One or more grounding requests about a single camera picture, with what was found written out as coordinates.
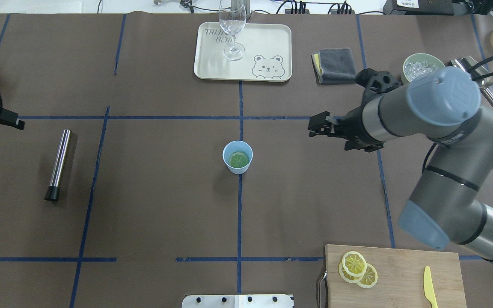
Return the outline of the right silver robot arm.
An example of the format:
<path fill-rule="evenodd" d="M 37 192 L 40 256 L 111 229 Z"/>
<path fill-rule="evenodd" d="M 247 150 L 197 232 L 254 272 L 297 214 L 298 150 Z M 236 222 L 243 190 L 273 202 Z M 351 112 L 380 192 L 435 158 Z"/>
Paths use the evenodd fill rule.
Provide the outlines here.
<path fill-rule="evenodd" d="M 360 71 L 362 103 L 343 118 L 309 120 L 309 135 L 343 138 L 345 150 L 374 152 L 385 142 L 423 134 L 436 144 L 398 224 L 436 250 L 463 246 L 493 264 L 493 207 L 476 197 L 493 170 L 493 110 L 481 104 L 477 82 L 444 67 L 401 85 L 387 71 Z"/>

